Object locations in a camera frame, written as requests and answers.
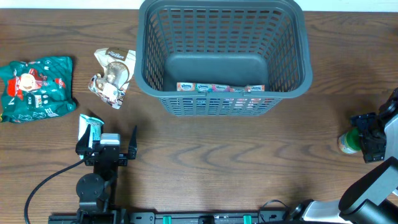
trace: white wall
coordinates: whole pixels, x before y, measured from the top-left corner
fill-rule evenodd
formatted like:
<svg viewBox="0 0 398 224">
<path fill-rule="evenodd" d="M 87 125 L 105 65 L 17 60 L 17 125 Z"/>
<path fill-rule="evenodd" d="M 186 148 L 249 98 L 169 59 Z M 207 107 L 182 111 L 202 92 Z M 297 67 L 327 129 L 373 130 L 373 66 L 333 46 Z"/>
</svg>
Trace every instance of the white wall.
<svg viewBox="0 0 398 224">
<path fill-rule="evenodd" d="M 139 9 L 144 0 L 0 0 L 0 8 Z M 295 0 L 304 11 L 398 12 L 398 0 Z"/>
</svg>

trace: basket bottom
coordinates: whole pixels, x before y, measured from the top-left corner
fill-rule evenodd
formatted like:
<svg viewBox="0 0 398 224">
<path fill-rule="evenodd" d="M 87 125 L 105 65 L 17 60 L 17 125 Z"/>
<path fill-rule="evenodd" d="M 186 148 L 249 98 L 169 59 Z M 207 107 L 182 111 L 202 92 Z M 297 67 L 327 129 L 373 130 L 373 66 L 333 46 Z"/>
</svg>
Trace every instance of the basket bottom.
<svg viewBox="0 0 398 224">
<path fill-rule="evenodd" d="M 268 89 L 267 62 L 258 54 L 172 54 L 164 70 L 163 91 L 176 91 L 177 82 L 266 85 Z"/>
</svg>

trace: wood grain surface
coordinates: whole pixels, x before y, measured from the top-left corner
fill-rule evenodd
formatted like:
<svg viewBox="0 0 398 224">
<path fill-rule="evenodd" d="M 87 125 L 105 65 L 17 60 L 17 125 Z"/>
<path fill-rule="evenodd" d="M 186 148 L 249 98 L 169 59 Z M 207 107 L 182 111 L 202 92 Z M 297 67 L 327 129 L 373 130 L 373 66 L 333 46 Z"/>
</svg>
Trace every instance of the wood grain surface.
<svg viewBox="0 0 398 224">
<path fill-rule="evenodd" d="M 62 118 L 0 124 L 0 223 L 23 223 L 31 190 L 78 161 L 80 113 L 103 118 L 123 147 L 139 127 L 137 159 L 119 171 L 117 203 L 124 207 L 257 210 L 271 199 L 291 206 L 339 199 L 377 165 L 340 153 L 336 141 L 350 116 L 376 111 L 398 87 L 398 14 L 306 12 L 305 19 L 314 72 L 308 93 L 255 118 L 177 118 L 135 81 L 120 110 L 87 89 L 101 71 L 96 49 L 136 49 L 138 11 L 0 10 L 0 66 L 69 55 L 79 103 Z M 45 184 L 30 204 L 31 222 L 75 212 L 76 182 L 91 171 L 79 166 Z"/>
</svg>

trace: gray basket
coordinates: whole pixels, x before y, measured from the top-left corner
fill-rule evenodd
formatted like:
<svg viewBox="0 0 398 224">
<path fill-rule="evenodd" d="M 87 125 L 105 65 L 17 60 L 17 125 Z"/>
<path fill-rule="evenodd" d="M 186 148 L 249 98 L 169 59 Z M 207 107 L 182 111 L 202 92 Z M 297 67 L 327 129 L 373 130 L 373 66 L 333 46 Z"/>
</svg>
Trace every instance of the gray basket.
<svg viewBox="0 0 398 224">
<path fill-rule="evenodd" d="M 312 82 L 307 32 L 293 0 L 146 0 L 136 82 L 172 114 L 260 115 Z M 177 82 L 266 91 L 177 91 Z"/>
</svg>

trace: green plastic bag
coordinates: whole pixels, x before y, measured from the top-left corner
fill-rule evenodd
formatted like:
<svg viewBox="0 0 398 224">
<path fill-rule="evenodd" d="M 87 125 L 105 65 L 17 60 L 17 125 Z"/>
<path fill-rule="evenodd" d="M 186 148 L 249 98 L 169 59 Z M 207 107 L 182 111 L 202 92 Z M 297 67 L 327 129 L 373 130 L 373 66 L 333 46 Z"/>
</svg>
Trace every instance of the green plastic bag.
<svg viewBox="0 0 398 224">
<path fill-rule="evenodd" d="M 72 100 L 72 60 L 44 57 L 11 62 L 0 68 L 6 84 L 1 96 L 1 122 L 24 123 L 63 116 L 76 108 Z"/>
</svg>

